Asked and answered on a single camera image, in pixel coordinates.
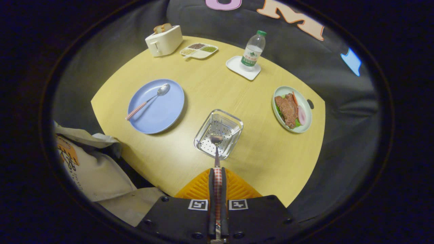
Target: white coaster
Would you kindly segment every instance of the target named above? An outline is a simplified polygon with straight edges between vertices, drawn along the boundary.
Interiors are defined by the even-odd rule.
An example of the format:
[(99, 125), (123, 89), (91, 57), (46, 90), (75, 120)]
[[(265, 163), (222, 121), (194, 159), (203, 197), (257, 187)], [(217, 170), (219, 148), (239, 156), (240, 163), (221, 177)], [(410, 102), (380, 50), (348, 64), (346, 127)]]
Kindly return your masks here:
[(248, 80), (253, 80), (261, 71), (261, 66), (255, 64), (252, 71), (245, 71), (240, 67), (241, 56), (234, 56), (226, 61), (226, 66), (235, 73), (244, 76)]

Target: carrot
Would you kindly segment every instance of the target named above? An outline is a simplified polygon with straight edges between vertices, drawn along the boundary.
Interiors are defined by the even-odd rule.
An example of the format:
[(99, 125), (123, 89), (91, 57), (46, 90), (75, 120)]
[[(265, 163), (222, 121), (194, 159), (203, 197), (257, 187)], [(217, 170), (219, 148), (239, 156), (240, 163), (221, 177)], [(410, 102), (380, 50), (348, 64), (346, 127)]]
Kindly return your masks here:
[(298, 107), (298, 102), (297, 102), (296, 95), (294, 94), (294, 91), (293, 91), (293, 97), (294, 97), (294, 101), (296, 102), (296, 105), (297, 105), (297, 107)]

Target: bottle label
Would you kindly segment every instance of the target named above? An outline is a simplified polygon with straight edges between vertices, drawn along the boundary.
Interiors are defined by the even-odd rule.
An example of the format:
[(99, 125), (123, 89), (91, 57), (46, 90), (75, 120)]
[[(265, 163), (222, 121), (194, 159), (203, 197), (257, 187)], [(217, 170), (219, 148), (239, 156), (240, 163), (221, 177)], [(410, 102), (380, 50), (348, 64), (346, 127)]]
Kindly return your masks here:
[(246, 50), (244, 50), (244, 55), (241, 58), (241, 63), (246, 66), (253, 67), (256, 64), (256, 61), (258, 61), (259, 56), (261, 56), (261, 53), (262, 52), (255, 52), (249, 48), (246, 48)]

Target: blue shape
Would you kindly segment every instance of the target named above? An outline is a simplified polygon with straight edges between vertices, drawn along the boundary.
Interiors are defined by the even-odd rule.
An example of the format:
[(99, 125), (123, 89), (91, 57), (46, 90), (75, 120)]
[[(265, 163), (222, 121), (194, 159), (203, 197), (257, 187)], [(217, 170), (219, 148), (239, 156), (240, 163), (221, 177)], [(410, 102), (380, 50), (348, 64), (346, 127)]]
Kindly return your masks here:
[(358, 69), (362, 65), (362, 62), (355, 55), (353, 50), (351, 50), (351, 48), (348, 48), (347, 55), (344, 55), (343, 53), (341, 53), (341, 58), (348, 65), (348, 67), (350, 67), (350, 69), (354, 72), (355, 75), (360, 76), (360, 72), (358, 71)]

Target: beige fabric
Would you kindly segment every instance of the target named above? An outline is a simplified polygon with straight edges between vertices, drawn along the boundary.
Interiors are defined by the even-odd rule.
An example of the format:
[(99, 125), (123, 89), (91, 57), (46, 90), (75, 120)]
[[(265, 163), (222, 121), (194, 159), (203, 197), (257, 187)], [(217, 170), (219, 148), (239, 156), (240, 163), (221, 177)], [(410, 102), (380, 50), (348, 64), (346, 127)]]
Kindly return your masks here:
[(73, 142), (79, 142), (94, 148), (111, 147), (118, 158), (121, 156), (121, 143), (112, 136), (101, 133), (90, 135), (85, 130), (61, 127), (56, 122), (54, 122), (54, 133), (62, 134), (64, 137)]
[(62, 135), (57, 135), (56, 140), (66, 171), (89, 200), (115, 198), (137, 190), (109, 156), (97, 151), (86, 153)]
[(116, 217), (136, 227), (161, 196), (165, 194), (156, 187), (149, 187), (98, 203)]

